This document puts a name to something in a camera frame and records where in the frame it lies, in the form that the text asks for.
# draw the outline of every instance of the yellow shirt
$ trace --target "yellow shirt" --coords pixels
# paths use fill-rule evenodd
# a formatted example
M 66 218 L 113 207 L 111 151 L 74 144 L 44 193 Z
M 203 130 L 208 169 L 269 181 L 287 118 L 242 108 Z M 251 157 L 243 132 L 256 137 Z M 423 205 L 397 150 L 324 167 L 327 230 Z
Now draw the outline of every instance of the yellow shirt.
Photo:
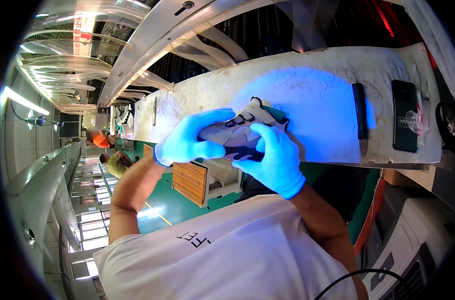
M 114 155 L 109 159 L 107 162 L 107 170 L 112 175 L 116 176 L 117 178 L 121 178 L 128 169 L 127 166 L 123 165 L 120 161 L 119 155 L 114 153 Z

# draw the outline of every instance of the wooden crate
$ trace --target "wooden crate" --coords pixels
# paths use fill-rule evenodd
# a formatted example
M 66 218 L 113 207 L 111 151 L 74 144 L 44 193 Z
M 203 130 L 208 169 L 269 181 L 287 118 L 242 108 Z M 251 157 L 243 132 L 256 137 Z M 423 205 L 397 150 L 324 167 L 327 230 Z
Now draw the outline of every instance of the wooden crate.
M 144 144 L 143 153 L 145 158 L 148 156 L 152 156 L 152 149 L 154 149 L 154 147 L 152 147 L 151 145 L 146 143 Z
M 202 205 L 206 195 L 207 168 L 190 162 L 186 164 L 174 163 L 172 171 L 172 187 L 193 201 Z

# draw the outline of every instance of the orange shirt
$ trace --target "orange shirt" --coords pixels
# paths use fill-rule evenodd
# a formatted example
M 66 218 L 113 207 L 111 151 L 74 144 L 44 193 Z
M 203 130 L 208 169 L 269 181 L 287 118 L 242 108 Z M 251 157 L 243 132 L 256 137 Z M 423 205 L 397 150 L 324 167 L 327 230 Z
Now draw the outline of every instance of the orange shirt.
M 109 140 L 107 139 L 107 136 L 106 136 L 106 139 L 103 140 L 103 137 L 101 134 L 98 134 L 96 136 L 95 139 L 92 140 L 94 142 L 94 144 L 98 147 L 101 147 L 101 148 L 109 148 L 111 146 L 111 144 L 109 143 Z

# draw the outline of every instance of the knife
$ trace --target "knife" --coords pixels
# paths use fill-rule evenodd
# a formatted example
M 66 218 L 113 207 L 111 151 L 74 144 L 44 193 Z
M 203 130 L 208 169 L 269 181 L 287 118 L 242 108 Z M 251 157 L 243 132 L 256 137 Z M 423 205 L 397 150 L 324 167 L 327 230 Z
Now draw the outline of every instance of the knife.
M 368 151 L 368 120 L 366 114 L 366 98 L 364 97 L 364 87 L 362 83 L 353 83 L 354 102 L 356 104 L 357 115 L 357 138 L 359 140 L 359 150 L 361 156 L 365 156 Z

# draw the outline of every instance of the yellow floor line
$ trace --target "yellow floor line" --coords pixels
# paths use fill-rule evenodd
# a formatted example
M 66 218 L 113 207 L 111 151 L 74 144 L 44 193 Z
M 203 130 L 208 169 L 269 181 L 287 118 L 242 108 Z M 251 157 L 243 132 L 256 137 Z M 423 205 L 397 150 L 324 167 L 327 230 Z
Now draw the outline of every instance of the yellow floor line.
M 149 203 L 147 203 L 146 201 L 144 201 L 144 203 L 146 203 L 146 205 L 149 206 L 149 208 L 153 209 L 152 206 L 149 205 Z M 160 213 L 157 213 L 157 215 L 160 216 L 161 219 L 163 219 L 167 224 L 172 226 L 172 224 L 168 220 L 166 220 Z

